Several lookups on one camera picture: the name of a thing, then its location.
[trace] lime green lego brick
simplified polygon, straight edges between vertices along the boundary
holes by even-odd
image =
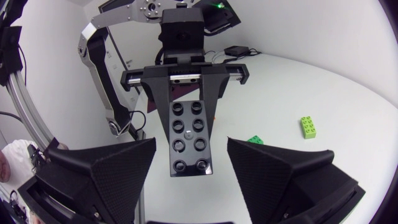
[[[315,138],[317,135],[317,130],[315,129],[310,116],[301,118],[301,128],[303,129],[305,139]]]
[[[264,142],[259,138],[259,136],[254,136],[253,138],[249,139],[248,142],[264,144]]]

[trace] cable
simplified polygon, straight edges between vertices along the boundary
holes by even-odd
[[[15,190],[12,190],[12,191],[11,191],[9,202],[11,203],[11,199],[12,199],[12,195],[13,195],[13,194],[15,194],[15,199],[14,199],[14,201],[17,202],[17,204],[18,204],[18,201],[19,201],[19,200],[18,200],[18,194],[17,194],[17,192],[16,192]]]
[[[13,118],[17,119],[18,121],[20,121],[21,123],[23,123],[22,119],[20,117],[18,117],[17,115],[14,115],[12,113],[7,113],[7,112],[0,111],[0,115],[6,115],[6,116],[13,117]]]
[[[145,127],[145,125],[147,124],[147,117],[145,116],[145,114],[142,112],[142,111],[130,111],[130,117],[131,117],[131,119],[130,119],[130,123],[131,123],[131,121],[132,121],[132,116],[134,115],[134,113],[140,113],[140,114],[142,114],[143,115],[143,117],[144,117],[144,124],[142,125],[142,127],[141,128],[139,128],[139,129],[137,129],[136,131],[140,131],[140,130],[142,130],[144,127]]]
[[[164,50],[163,47],[159,50],[159,52],[156,55],[155,59],[155,65],[161,65],[162,64],[162,56],[163,56]]]
[[[215,63],[215,62],[217,61],[217,59],[218,59],[219,57],[222,57],[222,56],[225,56],[225,54],[219,55],[219,56],[217,56],[217,58],[214,58],[213,63]]]
[[[209,50],[209,51],[207,51],[207,52],[205,53],[205,55],[208,54],[208,53],[210,53],[210,52],[213,52],[214,54],[216,53],[214,50]]]
[[[229,62],[233,62],[236,60],[241,60],[244,57],[253,57],[256,55],[262,54],[262,52],[256,50],[256,49],[250,49],[249,52],[246,55],[242,55],[240,57],[235,57],[235,58],[229,58],[229,59],[225,59],[222,63],[229,63]]]
[[[214,56],[211,58],[211,62],[214,63],[214,58],[219,54],[224,52],[224,50],[220,50],[219,52],[215,53]]]
[[[24,54],[24,51],[22,50],[22,47],[18,44],[18,48],[19,48],[19,50],[21,51],[21,53],[22,53],[22,56],[23,56],[23,58],[24,58],[24,64],[25,64],[25,86],[26,86],[26,58],[25,58],[25,54]]]

